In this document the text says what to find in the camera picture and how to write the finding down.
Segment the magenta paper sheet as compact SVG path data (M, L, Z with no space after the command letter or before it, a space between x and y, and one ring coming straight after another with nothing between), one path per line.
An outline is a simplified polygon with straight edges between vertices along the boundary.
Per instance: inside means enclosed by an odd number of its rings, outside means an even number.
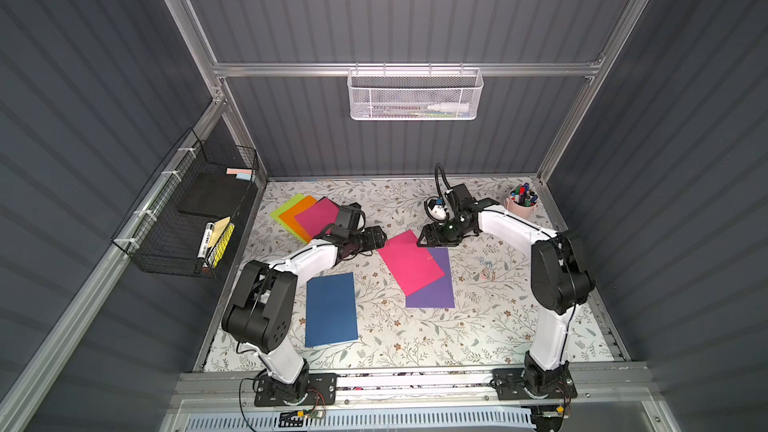
M309 233L311 239L318 235L328 224L334 223L339 211L338 205L319 201L310 209L297 216L299 223Z
M378 254L406 297L445 276L429 250L417 245L412 230L389 239Z

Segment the orange paper sheet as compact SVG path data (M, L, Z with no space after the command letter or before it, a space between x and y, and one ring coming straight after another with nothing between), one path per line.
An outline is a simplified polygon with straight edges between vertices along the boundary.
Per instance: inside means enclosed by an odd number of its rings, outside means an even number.
M278 217L287 226L287 228L304 243L311 240L311 236L299 223L297 216L317 203L317 200L312 196L304 196L300 200L296 201L286 211L281 212Z

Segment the lime green paper sheet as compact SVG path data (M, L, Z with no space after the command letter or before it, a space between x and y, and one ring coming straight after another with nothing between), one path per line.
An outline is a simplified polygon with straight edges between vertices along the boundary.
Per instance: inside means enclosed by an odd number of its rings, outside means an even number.
M281 215L284 212L287 212L291 208L293 208L295 205L297 205L299 202L301 202L305 196L301 193L294 195L291 199L289 199L285 204L278 207L276 210L270 213L270 217L275 220L280 226L282 226L287 232L292 234L293 236L300 238L300 235L296 233L289 225L287 225L282 219Z

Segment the brown paper sheet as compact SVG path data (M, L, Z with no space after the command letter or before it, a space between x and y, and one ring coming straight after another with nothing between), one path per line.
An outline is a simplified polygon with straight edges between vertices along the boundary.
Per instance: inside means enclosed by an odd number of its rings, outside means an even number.
M328 203L331 203L331 204L333 204L333 205L338 205L338 204L337 204L335 201L333 201L333 200L332 200L332 199L330 199L329 197L325 197L325 196L324 196L324 197L322 197L322 198L320 199L320 201L319 201L319 202L323 202L323 201L325 201L325 202L328 202Z

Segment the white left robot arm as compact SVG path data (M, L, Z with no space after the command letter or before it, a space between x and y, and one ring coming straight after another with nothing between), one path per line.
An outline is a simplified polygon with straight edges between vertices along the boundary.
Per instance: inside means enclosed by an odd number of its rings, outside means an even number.
M337 216L296 252L243 267L222 316L221 328L238 343L250 345L266 375L286 386L302 384L308 364L287 335L297 288L346 259L381 249L387 235L369 226L361 205L339 208Z

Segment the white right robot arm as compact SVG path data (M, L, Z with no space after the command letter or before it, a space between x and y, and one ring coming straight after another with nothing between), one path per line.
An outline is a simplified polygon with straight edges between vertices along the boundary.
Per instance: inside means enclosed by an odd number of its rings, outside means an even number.
M492 198L477 199L463 184L452 186L441 164L435 165L434 181L436 194L424 201L429 222L416 245L456 247L487 233L525 253L540 313L520 382L533 398L563 392L570 379L566 345L571 323L595 288L582 240L570 231L540 227Z

